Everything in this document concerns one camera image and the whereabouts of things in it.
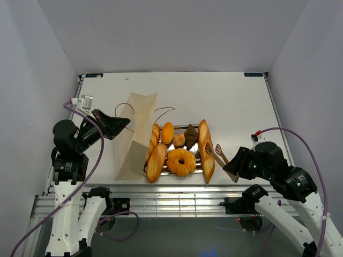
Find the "metal tongs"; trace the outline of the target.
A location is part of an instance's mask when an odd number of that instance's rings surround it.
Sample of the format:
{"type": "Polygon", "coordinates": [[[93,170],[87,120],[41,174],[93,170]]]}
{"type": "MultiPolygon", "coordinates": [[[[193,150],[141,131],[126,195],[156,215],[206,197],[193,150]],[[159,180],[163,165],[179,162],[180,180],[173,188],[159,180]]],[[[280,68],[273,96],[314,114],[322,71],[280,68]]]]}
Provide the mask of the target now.
{"type": "MultiPolygon", "coordinates": [[[[212,148],[211,148],[211,146],[210,146],[209,143],[206,144],[206,146],[205,146],[205,151],[206,151],[208,154],[210,154],[210,155],[213,156],[213,158],[215,159],[215,161],[221,166],[221,168],[222,168],[222,170],[223,170],[223,168],[224,168],[224,166],[225,166],[226,164],[219,158],[219,156],[218,156],[216,153],[214,153],[214,152],[212,151],[212,148]]],[[[237,182],[238,182],[238,179],[239,179],[238,176],[234,176],[234,175],[232,175],[231,173],[229,173],[228,171],[225,171],[225,173],[231,178],[231,180],[232,180],[234,183],[237,183],[237,182]]]]}

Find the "beige paper bag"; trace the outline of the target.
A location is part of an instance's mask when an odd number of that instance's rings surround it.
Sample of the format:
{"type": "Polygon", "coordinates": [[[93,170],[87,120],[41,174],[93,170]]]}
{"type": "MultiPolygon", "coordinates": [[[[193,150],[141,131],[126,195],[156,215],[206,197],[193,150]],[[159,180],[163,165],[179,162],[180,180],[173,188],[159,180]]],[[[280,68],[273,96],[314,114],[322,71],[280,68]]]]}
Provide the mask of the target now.
{"type": "Polygon", "coordinates": [[[114,139],[115,180],[141,179],[152,128],[159,119],[156,112],[163,109],[169,112],[174,108],[159,108],[157,93],[148,96],[131,93],[126,102],[115,107],[115,117],[130,119],[114,139]]]}

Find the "long baguette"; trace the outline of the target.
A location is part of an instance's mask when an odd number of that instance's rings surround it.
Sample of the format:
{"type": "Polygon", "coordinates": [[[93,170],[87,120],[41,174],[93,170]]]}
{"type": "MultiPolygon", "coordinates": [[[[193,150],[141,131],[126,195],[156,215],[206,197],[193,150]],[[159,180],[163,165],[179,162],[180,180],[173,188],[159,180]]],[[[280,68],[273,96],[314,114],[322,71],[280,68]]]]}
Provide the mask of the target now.
{"type": "Polygon", "coordinates": [[[207,143],[209,144],[210,148],[213,147],[210,129],[206,120],[203,119],[199,123],[198,127],[198,150],[200,153],[205,182],[208,184],[215,171],[215,160],[213,156],[211,154],[208,154],[205,150],[207,143]]]}

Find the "short loaf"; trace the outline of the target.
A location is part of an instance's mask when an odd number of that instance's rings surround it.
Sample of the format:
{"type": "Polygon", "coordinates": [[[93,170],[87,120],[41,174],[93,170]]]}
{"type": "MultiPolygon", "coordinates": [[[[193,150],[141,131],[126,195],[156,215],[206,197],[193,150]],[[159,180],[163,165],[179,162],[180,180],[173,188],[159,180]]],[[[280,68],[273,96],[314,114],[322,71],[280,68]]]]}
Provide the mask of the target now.
{"type": "Polygon", "coordinates": [[[146,178],[149,183],[155,183],[159,179],[166,156],[167,146],[162,143],[158,144],[154,148],[146,168],[146,178]]]}

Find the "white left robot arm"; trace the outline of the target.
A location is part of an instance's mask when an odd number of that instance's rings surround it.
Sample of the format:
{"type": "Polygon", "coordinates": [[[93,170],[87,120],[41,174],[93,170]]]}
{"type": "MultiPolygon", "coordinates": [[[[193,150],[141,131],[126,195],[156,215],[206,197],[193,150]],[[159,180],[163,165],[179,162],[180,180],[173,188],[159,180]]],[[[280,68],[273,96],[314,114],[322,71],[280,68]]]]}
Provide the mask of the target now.
{"type": "Polygon", "coordinates": [[[88,175],[85,151],[97,141],[113,140],[130,123],[95,109],[76,126],[69,119],[53,127],[53,182],[55,208],[46,256],[91,256],[92,232],[102,214],[114,207],[109,189],[94,188],[86,196],[85,212],[79,214],[82,191],[88,175]]]}

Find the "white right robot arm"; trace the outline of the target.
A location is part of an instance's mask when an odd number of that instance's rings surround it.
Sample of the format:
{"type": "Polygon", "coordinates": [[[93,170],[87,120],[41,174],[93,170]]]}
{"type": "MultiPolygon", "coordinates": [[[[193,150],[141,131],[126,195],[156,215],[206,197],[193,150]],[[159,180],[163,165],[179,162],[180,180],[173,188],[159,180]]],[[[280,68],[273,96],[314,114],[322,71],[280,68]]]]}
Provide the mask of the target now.
{"type": "Polygon", "coordinates": [[[259,142],[251,149],[240,147],[223,170],[252,180],[262,178],[294,208],[298,222],[258,184],[246,189],[227,207],[238,213],[260,213],[296,246],[303,256],[342,256],[342,235],[324,211],[317,186],[310,175],[291,166],[273,142],[259,142]]]}

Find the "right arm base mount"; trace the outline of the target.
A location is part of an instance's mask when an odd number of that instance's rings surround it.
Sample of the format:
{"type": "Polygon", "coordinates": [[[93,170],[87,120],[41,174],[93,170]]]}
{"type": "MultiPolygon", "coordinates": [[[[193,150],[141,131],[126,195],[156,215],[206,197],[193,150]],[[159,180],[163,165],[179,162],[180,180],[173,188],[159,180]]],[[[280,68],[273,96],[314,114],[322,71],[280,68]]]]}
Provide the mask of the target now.
{"type": "Polygon", "coordinates": [[[254,205],[244,197],[240,198],[229,198],[226,197],[219,206],[225,208],[225,214],[227,215],[238,215],[238,222],[242,229],[250,233],[262,233],[271,228],[270,223],[265,228],[263,226],[263,218],[260,213],[258,213],[254,205]]]}

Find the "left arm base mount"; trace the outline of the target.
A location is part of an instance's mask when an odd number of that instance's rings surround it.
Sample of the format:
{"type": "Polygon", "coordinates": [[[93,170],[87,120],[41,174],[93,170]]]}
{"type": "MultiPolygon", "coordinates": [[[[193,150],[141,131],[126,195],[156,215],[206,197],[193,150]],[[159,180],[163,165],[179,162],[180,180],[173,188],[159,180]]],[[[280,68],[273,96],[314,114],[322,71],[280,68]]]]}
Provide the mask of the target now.
{"type": "MultiPolygon", "coordinates": [[[[103,219],[105,216],[110,216],[113,214],[121,213],[130,210],[130,198],[110,198],[110,207],[107,207],[102,213],[99,220],[103,219]]],[[[108,232],[110,231],[116,222],[116,218],[110,218],[96,227],[96,232],[108,232]]]]}

